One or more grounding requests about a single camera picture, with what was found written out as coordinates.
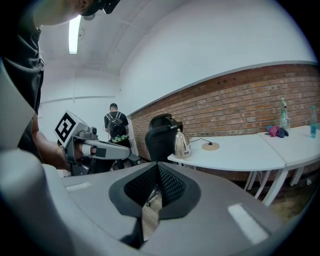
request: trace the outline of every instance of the bottle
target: bottle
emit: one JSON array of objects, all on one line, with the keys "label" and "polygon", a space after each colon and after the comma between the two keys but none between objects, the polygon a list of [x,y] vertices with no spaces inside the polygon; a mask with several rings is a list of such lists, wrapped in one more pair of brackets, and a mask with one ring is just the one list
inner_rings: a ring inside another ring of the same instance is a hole
[{"label": "bottle", "polygon": [[317,113],[316,113],[316,106],[312,106],[311,107],[312,112],[311,112],[311,120],[310,120],[310,133],[311,133],[311,138],[315,138],[316,137],[316,133],[317,133]]},{"label": "bottle", "polygon": [[285,102],[285,98],[281,99],[281,118],[279,126],[286,130],[290,129],[290,118],[288,116],[287,103]]}]

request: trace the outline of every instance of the person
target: person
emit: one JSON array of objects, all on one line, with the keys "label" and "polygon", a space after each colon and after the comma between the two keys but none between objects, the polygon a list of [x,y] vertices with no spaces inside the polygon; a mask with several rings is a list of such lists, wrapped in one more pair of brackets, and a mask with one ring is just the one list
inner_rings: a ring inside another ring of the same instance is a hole
[{"label": "person", "polygon": [[[16,88],[35,110],[18,147],[31,152],[42,163],[69,170],[62,146],[47,140],[39,131],[38,110],[45,65],[39,49],[40,28],[69,22],[78,15],[92,15],[99,10],[98,0],[30,0],[17,6],[11,4],[17,19],[12,19],[11,26],[5,26],[9,29],[4,28],[2,61]],[[96,149],[91,148],[91,153],[95,154]],[[76,145],[74,155],[76,159],[83,156],[81,144]]]},{"label": "person", "polygon": [[[129,129],[128,129],[129,123],[128,123],[128,119],[127,119],[126,115],[124,113],[121,113],[120,111],[118,111],[118,106],[116,103],[112,103],[110,105],[109,111],[110,112],[104,116],[105,131],[107,133],[109,133],[109,135],[111,137],[109,142],[115,143],[117,145],[121,145],[121,146],[124,146],[124,147],[131,149],[130,138],[129,138]],[[110,125],[111,121],[115,120],[115,119],[121,120],[122,125],[125,126],[125,132],[122,132],[122,136],[121,136],[120,140],[118,140],[119,139],[118,137],[117,138],[112,137],[112,135],[109,132],[109,125]],[[125,165],[121,159],[117,159],[116,164],[117,164],[119,170],[125,168]]]}]

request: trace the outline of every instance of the black t-shirt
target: black t-shirt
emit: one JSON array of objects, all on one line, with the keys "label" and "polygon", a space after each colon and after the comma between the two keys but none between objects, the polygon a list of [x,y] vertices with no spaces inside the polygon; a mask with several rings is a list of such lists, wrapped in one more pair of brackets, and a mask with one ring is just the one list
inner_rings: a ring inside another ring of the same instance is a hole
[{"label": "black t-shirt", "polygon": [[[125,115],[124,113],[121,113],[121,112],[119,112],[119,111],[115,111],[115,112],[111,112],[111,113],[109,113],[109,114],[110,114],[114,119],[115,119],[115,118],[120,119],[125,126],[127,126],[127,125],[129,124],[129,123],[128,123],[128,119],[127,119],[127,117],[126,117],[126,115]],[[108,123],[109,123],[108,116],[105,115],[105,116],[104,116],[104,128],[105,128],[105,129],[107,129]]]},{"label": "black t-shirt", "polygon": [[[41,31],[36,29],[30,12],[20,20],[15,29],[16,31],[10,32],[5,39],[8,47],[3,51],[3,64],[21,95],[38,113],[44,79],[44,61],[39,54]],[[32,137],[32,120],[25,129],[18,147],[31,152],[42,161]]]}]

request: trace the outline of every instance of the floor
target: floor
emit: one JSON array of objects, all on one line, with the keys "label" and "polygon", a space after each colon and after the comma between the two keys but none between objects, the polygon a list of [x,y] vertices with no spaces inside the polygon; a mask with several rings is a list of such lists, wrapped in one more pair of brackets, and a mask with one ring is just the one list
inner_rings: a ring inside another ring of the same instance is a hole
[{"label": "floor", "polygon": [[[308,179],[302,179],[295,186],[284,184],[279,192],[278,196],[270,205],[270,209],[274,211],[278,217],[284,222],[288,222],[291,218],[298,215],[306,206],[313,193],[315,192],[320,180],[320,173],[309,177]],[[259,200],[263,200],[264,196],[268,192],[268,187],[262,191]],[[250,193],[255,195],[257,188],[252,188]],[[142,228],[144,240],[148,240],[155,232],[158,226],[158,213],[162,208],[161,194],[157,195],[150,201],[150,207],[144,206],[142,208]]]}]

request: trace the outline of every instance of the white table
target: white table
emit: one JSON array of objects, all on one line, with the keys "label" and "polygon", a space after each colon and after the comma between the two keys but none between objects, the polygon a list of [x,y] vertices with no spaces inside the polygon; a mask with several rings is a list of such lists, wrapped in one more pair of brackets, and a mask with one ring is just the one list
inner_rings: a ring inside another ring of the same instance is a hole
[{"label": "white table", "polygon": [[[195,141],[200,138],[201,137],[193,137],[190,139],[192,149],[192,155],[190,157],[181,159],[171,154],[168,160],[195,167],[250,172],[245,189],[252,187],[258,171],[266,171],[263,180],[261,180],[261,186],[255,195],[256,198],[258,198],[264,188],[270,172],[272,170],[279,170],[278,173],[282,173],[285,169],[286,165],[282,158],[257,134],[203,137],[205,140],[220,145],[220,148],[214,151],[202,149],[202,145],[206,143],[206,141],[202,139]],[[264,202],[272,202],[274,194],[277,195],[281,188],[281,186],[277,184],[275,180]]]},{"label": "white table", "polygon": [[311,138],[308,125],[291,128],[288,132],[289,137],[284,138],[270,137],[265,132],[258,135],[284,160],[286,171],[282,174],[282,183],[288,171],[297,168],[290,183],[293,186],[298,183],[304,166],[320,161],[320,130],[317,130],[315,138]]}]

